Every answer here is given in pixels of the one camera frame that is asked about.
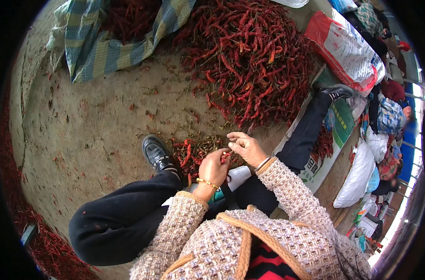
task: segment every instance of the silver bangle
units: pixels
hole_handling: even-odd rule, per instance
[[[259,169],[261,169],[262,166],[264,166],[264,164],[267,163],[267,161],[269,161],[271,159],[271,157],[267,157],[265,160],[263,160],[260,165],[254,170],[254,172],[257,172]]]

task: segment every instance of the hand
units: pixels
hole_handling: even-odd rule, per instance
[[[249,165],[258,167],[267,158],[267,154],[259,146],[256,139],[243,132],[231,132],[226,137],[231,141],[228,147],[238,153]]]
[[[229,152],[228,148],[218,149],[214,152],[207,154],[203,159],[202,164],[198,170],[198,177],[215,184],[220,187],[225,181],[228,174],[228,167],[231,157],[227,157],[225,163],[220,163],[220,156],[223,152]],[[211,196],[217,189],[206,183],[199,183],[198,187],[193,191],[193,195],[208,202]]]

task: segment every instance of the blue wall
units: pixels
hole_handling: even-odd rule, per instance
[[[406,92],[413,93],[413,88],[411,83],[407,83],[407,87],[405,88]],[[414,98],[407,96],[407,101],[409,101],[410,106],[412,108],[415,108]],[[416,144],[416,137],[419,135],[417,133],[417,127],[418,123],[415,121],[413,123],[407,124],[404,129],[404,142],[408,142],[412,145]],[[409,182],[411,177],[411,169],[413,167],[413,159],[414,159],[414,153],[415,151],[419,153],[420,151],[411,148],[410,146],[407,146],[405,144],[402,144],[400,147],[403,154],[403,161],[404,161],[404,168],[402,169],[402,172],[399,176],[399,178],[403,179],[404,181]]]

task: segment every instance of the pile of dried chili peppers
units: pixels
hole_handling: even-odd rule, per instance
[[[108,19],[100,30],[112,32],[124,45],[133,38],[141,41],[152,30],[161,3],[161,0],[112,0]]]
[[[13,156],[8,96],[5,96],[4,110],[0,116],[0,175],[7,206],[18,230],[18,238],[28,224],[36,224],[39,231],[27,250],[42,272],[60,280],[98,279],[91,267],[98,269],[81,261],[69,242],[55,234],[24,197],[21,179],[25,181],[27,178],[17,169]]]
[[[331,131],[327,131],[327,128],[322,124],[317,142],[315,143],[310,156],[316,163],[318,163],[318,159],[321,158],[321,164],[323,164],[325,157],[332,158],[334,153],[333,143],[334,137],[332,136],[332,129]]]
[[[201,0],[173,40],[185,46],[182,65],[200,82],[193,94],[213,83],[209,107],[226,120],[233,114],[248,132],[291,123],[308,95],[313,51],[286,14],[268,0]]]
[[[204,157],[216,149],[224,148],[223,140],[217,135],[207,136],[204,139],[193,140],[187,138],[182,142],[177,142],[175,138],[172,141],[172,154],[175,160],[178,159],[182,170],[182,175],[187,177],[188,187],[198,178],[198,168]],[[226,161],[226,157],[231,156],[231,163],[238,162],[238,155],[235,153],[226,153],[221,155],[221,163]]]

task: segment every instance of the woman's left hand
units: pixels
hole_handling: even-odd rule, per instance
[[[231,157],[226,158],[226,162],[221,164],[220,157],[224,152],[229,152],[231,149],[223,148],[209,153],[202,161],[198,171],[198,177],[215,184],[220,187],[226,179],[228,166]],[[200,182],[198,188],[193,191],[193,195],[208,202],[211,196],[217,189],[211,185]]]

